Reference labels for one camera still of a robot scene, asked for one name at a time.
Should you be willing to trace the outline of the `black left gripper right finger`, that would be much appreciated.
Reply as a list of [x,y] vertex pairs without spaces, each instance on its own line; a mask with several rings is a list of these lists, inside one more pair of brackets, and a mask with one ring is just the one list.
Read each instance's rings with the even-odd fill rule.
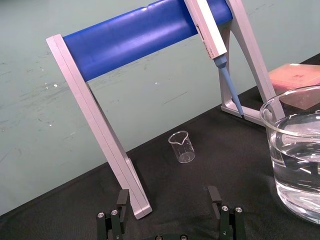
[[246,240],[244,208],[223,204],[216,186],[208,186],[208,200],[212,209],[214,227],[219,231],[219,240]]

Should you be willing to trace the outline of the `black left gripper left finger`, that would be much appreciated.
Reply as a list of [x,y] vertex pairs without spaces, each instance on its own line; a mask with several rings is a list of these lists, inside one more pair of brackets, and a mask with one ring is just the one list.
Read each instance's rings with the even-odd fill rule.
[[126,211],[130,206],[130,191],[122,189],[116,206],[110,212],[99,212],[96,215],[97,240],[123,240],[125,233]]

